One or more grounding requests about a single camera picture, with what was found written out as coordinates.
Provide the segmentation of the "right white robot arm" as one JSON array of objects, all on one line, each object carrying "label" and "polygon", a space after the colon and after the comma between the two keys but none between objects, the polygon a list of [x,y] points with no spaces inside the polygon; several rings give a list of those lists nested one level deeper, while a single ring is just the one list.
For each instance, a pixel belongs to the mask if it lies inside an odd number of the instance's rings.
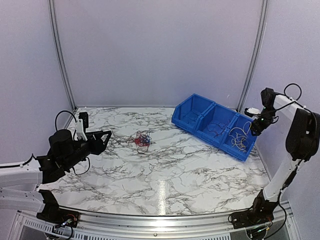
[{"label": "right white robot arm", "polygon": [[302,162],[307,162],[314,156],[320,144],[320,115],[298,103],[296,99],[285,93],[275,92],[265,88],[260,93],[263,105],[262,111],[256,108],[246,108],[245,114],[253,117],[250,126],[252,136],[259,136],[276,121],[276,112],[282,112],[291,120],[285,149],[289,157],[283,160],[270,183],[260,191],[253,201],[252,209],[247,219],[252,224],[258,224],[267,214],[272,214],[279,205],[281,193],[291,184]]}]

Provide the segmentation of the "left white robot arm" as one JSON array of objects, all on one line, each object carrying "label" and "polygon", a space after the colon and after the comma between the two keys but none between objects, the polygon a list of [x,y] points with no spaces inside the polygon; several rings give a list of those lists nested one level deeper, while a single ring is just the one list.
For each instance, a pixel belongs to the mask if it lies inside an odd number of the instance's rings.
[{"label": "left white robot arm", "polygon": [[30,190],[30,186],[58,181],[89,155],[100,155],[112,136],[110,130],[85,133],[74,140],[70,130],[61,129],[49,137],[46,155],[25,162],[0,166],[0,207],[2,209],[43,212],[53,223],[63,219],[63,211],[49,190]]}]

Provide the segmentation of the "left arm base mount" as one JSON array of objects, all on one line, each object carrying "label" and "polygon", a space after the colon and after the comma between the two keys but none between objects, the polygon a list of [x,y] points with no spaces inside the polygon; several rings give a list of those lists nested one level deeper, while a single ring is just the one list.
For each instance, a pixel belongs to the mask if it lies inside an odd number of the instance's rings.
[{"label": "left arm base mount", "polygon": [[61,225],[67,220],[71,220],[69,224],[75,228],[78,225],[80,213],[78,211],[61,208],[55,196],[49,190],[39,190],[43,198],[43,210],[36,214],[40,220],[50,222],[53,224]]}]

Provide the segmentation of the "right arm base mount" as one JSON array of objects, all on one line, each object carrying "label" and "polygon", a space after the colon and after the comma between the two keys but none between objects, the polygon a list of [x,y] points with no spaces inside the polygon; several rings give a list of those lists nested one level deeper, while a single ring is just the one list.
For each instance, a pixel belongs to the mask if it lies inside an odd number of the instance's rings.
[{"label": "right arm base mount", "polygon": [[264,223],[270,223],[274,220],[274,215],[263,212],[254,213],[252,208],[236,211],[228,216],[228,221],[234,229],[247,228]]}]

